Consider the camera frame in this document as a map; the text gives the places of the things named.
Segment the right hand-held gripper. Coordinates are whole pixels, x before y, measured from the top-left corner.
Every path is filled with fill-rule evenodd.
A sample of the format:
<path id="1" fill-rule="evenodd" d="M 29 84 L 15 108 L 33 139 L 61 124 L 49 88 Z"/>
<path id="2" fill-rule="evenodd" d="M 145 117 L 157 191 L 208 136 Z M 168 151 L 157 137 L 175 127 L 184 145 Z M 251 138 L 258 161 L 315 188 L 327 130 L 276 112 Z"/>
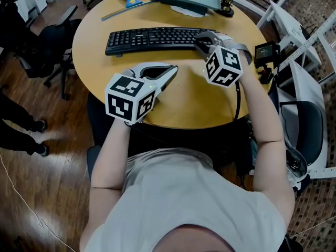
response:
<path id="1" fill-rule="evenodd" d="M 244 53 L 248 64 L 251 64 L 253 58 L 246 45 L 225 44 L 226 40 L 233 39 L 210 30 L 204 31 L 195 36 L 194 47 L 206 61 L 207 82 L 229 88 L 243 75 L 239 53 Z"/>

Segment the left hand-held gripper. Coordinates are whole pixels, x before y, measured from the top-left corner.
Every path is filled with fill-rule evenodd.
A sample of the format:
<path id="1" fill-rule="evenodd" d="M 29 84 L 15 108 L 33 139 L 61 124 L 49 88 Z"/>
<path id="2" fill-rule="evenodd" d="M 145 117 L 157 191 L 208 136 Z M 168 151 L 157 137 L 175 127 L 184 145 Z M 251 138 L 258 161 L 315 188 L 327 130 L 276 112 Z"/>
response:
<path id="1" fill-rule="evenodd" d="M 105 88 L 106 114 L 126 123 L 142 122 L 154 108 L 157 92 L 164 91 L 178 66 L 143 62 L 114 74 Z"/>

